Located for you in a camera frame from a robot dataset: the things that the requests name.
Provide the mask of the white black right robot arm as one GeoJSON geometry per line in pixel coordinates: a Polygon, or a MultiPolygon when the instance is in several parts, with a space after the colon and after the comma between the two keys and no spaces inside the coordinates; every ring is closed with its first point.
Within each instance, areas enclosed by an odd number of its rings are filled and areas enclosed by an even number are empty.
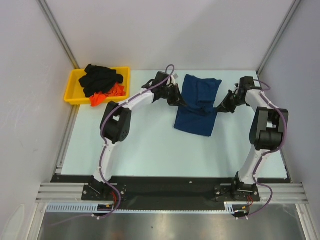
{"type": "Polygon", "coordinates": [[[217,112],[234,113],[241,105],[251,107],[255,115],[249,132],[251,149],[227,190],[237,201],[242,201],[258,191],[258,175],[269,155],[278,152],[284,145],[289,118],[289,112],[274,105],[259,87],[229,90],[217,107],[217,112]]]}

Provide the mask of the blue t shirt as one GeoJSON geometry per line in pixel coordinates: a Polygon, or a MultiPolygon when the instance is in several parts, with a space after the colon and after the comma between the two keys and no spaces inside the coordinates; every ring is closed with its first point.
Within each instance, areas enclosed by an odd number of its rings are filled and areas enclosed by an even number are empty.
{"type": "Polygon", "coordinates": [[[182,97],[186,106],[179,106],[174,128],[198,136],[212,135],[217,110],[214,107],[222,80],[198,78],[186,74],[182,85],[182,97]]]}

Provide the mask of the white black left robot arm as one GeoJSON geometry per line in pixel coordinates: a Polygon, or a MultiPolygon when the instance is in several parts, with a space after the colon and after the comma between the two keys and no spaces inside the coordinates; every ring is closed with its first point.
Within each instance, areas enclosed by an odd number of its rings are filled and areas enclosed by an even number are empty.
{"type": "Polygon", "coordinates": [[[168,85],[145,84],[133,97],[121,102],[111,101],[107,104],[101,124],[100,136],[103,147],[99,157],[97,170],[93,174],[94,179],[99,182],[93,188],[93,194],[100,200],[110,196],[113,160],[116,149],[128,136],[131,130],[132,115],[140,108],[151,105],[155,101],[165,99],[169,106],[186,107],[178,84],[168,85]]]}

